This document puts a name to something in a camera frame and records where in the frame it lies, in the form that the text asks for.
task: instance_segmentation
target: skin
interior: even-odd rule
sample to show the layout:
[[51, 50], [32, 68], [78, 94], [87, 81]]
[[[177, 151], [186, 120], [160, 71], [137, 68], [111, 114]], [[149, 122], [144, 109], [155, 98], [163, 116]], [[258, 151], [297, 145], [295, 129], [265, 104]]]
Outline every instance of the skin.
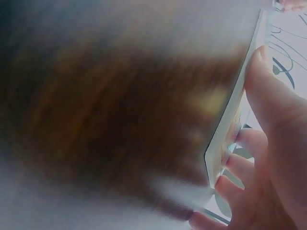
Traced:
[[300, 12], [307, 6], [306, 0], [280, 0], [280, 3], [284, 5], [285, 12]]
[[229, 203], [229, 226], [195, 212], [194, 230], [307, 229], [307, 100], [274, 77], [266, 47], [246, 71], [248, 101], [264, 132], [243, 129], [237, 143], [255, 158], [231, 155], [226, 167], [245, 186], [221, 176], [216, 191]]

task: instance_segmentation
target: hand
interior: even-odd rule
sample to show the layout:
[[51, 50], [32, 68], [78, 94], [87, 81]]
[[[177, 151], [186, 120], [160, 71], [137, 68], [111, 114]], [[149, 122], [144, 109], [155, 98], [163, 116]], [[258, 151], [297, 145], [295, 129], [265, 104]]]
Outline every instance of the hand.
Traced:
[[266, 57], [264, 46], [255, 51], [245, 83], [264, 133], [244, 129], [237, 138], [255, 164], [235, 154], [226, 164], [245, 189], [221, 176], [216, 190], [230, 205], [230, 224], [194, 213], [195, 230], [307, 229], [307, 101], [274, 77]]
[[301, 11], [307, 6], [307, 0], [280, 0], [284, 5], [284, 11]]

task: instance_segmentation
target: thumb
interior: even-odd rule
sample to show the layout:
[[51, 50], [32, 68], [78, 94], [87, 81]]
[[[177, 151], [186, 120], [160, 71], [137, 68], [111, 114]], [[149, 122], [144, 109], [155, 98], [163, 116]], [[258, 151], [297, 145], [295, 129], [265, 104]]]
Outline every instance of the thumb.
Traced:
[[245, 89], [250, 106], [269, 137], [307, 113], [307, 103], [275, 78], [267, 48], [258, 48], [246, 71]]
[[266, 57], [264, 46], [253, 54], [245, 89], [268, 137], [272, 183], [292, 219], [307, 226], [307, 103], [274, 77]]

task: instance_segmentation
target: finger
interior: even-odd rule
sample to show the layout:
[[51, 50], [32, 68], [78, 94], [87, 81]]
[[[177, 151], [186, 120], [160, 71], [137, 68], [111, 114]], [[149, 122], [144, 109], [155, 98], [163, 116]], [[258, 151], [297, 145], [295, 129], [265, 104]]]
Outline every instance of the finger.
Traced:
[[268, 138], [264, 132], [245, 128], [240, 130], [236, 143], [246, 149], [254, 158], [255, 162], [266, 157]]
[[217, 193], [225, 199], [230, 207], [237, 201], [237, 196], [243, 192], [242, 188], [236, 186], [226, 176], [220, 176], [215, 185]]
[[226, 226], [216, 222], [205, 215], [194, 212], [189, 219], [189, 224], [194, 230], [225, 230]]
[[251, 181], [254, 173], [254, 164], [244, 157], [237, 154], [230, 155], [226, 168], [238, 179], [243, 185], [247, 185]]
[[248, 101], [267, 136], [307, 113], [307, 103], [274, 77], [266, 47], [258, 48], [246, 71]]

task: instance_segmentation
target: fingernail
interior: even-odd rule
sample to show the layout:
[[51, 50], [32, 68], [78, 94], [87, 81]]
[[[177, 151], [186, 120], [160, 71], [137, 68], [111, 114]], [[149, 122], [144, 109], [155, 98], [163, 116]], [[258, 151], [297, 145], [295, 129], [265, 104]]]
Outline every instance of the fingernail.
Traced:
[[261, 56], [262, 61], [265, 62], [267, 67], [271, 68], [273, 66], [273, 57], [272, 57], [272, 53], [270, 52], [268, 47], [262, 46], [258, 50], [260, 52], [260, 56]]

